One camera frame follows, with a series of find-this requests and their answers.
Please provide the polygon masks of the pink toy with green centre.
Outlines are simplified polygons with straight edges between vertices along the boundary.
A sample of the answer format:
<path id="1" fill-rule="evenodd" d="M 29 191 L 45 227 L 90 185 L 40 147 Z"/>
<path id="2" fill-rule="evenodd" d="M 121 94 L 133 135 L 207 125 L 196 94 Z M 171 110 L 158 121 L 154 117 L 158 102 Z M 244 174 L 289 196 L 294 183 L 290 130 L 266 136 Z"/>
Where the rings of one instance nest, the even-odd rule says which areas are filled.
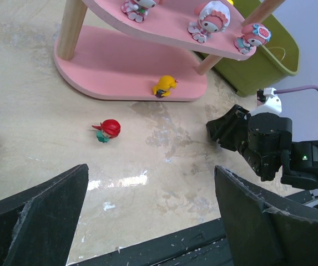
<path id="1" fill-rule="evenodd" d="M 159 4 L 163 4 L 161 0 L 126 0 L 122 3 L 120 9 L 127 15 L 128 19 L 137 23 L 143 22 L 148 12 Z"/>

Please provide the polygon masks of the red haired mermaid toy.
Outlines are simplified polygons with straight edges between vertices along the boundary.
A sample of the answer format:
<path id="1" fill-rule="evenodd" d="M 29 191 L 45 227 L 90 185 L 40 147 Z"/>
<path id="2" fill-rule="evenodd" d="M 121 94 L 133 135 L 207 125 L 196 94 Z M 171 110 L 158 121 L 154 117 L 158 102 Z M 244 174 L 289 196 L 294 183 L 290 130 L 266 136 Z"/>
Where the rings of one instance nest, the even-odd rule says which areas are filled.
<path id="1" fill-rule="evenodd" d="M 120 123 L 114 119 L 104 120 L 100 125 L 92 125 L 92 128 L 98 130 L 96 137 L 101 143 L 107 143 L 110 139 L 118 137 L 121 131 Z"/>

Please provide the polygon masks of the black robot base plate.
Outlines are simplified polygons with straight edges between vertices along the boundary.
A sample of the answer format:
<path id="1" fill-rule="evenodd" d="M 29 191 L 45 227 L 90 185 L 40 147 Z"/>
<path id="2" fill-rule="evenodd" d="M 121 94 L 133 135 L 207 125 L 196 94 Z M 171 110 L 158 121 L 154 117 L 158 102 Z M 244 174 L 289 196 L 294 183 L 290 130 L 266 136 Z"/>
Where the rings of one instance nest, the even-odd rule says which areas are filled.
<path id="1" fill-rule="evenodd" d="M 311 194 L 303 191 L 286 198 L 308 206 Z M 234 262 L 221 217 L 83 260 L 81 265 L 234 265 Z"/>

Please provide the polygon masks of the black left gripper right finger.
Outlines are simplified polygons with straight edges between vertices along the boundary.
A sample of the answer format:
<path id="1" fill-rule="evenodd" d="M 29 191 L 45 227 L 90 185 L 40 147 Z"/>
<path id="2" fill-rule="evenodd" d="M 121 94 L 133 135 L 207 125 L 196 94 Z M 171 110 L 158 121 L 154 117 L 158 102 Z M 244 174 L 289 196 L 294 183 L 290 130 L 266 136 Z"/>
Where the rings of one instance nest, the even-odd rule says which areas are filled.
<path id="1" fill-rule="evenodd" d="M 234 265 L 318 265 L 318 209 L 221 166 L 214 176 Z"/>

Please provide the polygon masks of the pink toy with white frill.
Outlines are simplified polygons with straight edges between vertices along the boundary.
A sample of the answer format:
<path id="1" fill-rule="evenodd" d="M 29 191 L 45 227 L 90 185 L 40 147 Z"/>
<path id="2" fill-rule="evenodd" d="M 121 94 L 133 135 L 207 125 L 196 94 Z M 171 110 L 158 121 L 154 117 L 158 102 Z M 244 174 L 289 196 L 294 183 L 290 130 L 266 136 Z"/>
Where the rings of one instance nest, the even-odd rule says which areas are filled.
<path id="1" fill-rule="evenodd" d="M 213 33 L 225 32 L 230 24 L 230 9 L 221 1 L 202 3 L 194 9 L 196 22 L 190 22 L 188 32 L 199 43 L 205 43 Z"/>

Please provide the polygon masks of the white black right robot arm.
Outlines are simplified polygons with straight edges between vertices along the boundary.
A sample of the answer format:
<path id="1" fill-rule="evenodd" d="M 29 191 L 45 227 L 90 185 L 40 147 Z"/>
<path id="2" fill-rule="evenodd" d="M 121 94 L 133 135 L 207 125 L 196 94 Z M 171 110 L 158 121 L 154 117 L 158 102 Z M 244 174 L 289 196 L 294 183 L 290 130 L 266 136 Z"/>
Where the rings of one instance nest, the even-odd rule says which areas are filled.
<path id="1" fill-rule="evenodd" d="M 270 112 L 251 115 L 234 105 L 207 122 L 206 129 L 211 141 L 237 151 L 262 181 L 272 181 L 281 171 L 283 184 L 318 189 L 318 140 L 293 142 L 291 119 Z"/>

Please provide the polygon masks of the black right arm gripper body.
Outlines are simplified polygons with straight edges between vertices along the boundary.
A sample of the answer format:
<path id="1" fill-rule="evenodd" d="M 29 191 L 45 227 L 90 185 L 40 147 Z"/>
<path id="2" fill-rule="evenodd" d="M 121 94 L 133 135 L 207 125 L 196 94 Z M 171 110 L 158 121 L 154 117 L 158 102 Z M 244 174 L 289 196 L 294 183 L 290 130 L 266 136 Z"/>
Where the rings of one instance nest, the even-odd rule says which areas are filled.
<path id="1" fill-rule="evenodd" d="M 292 120 L 262 112 L 247 118 L 247 135 L 239 142 L 238 152 L 261 181 L 272 181 L 279 171 L 281 154 L 292 143 Z"/>

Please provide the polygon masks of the pink toy with blue bow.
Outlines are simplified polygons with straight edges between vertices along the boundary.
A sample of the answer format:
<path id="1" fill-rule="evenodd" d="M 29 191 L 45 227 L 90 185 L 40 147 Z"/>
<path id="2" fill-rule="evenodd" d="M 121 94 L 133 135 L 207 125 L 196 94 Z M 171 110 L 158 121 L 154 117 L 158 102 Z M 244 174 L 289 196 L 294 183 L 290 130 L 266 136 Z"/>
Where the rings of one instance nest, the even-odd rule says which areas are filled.
<path id="1" fill-rule="evenodd" d="M 268 43 L 271 32 L 261 23 L 251 23 L 241 30 L 242 36 L 234 40 L 235 48 L 243 55 L 248 54 L 252 48 Z"/>

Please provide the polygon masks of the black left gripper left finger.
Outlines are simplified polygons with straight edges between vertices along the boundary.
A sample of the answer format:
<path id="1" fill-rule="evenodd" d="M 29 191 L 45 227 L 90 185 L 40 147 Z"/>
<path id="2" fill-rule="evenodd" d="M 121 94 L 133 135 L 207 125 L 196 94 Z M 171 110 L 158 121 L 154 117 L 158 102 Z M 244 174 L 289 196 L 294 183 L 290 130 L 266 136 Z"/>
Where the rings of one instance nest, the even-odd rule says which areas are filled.
<path id="1" fill-rule="evenodd" d="M 88 171 L 77 165 L 0 200 L 0 265 L 66 265 Z"/>

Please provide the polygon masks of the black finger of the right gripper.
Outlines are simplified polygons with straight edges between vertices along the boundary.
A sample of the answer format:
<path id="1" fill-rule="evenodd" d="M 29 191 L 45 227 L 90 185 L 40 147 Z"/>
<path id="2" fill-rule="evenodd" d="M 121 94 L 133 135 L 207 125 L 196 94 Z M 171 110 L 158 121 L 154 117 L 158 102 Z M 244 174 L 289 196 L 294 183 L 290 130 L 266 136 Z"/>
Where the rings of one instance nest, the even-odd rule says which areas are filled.
<path id="1" fill-rule="evenodd" d="M 208 121 L 206 129 L 209 139 L 230 151 L 241 151 L 247 146 L 249 110 L 234 105 L 218 119 Z"/>

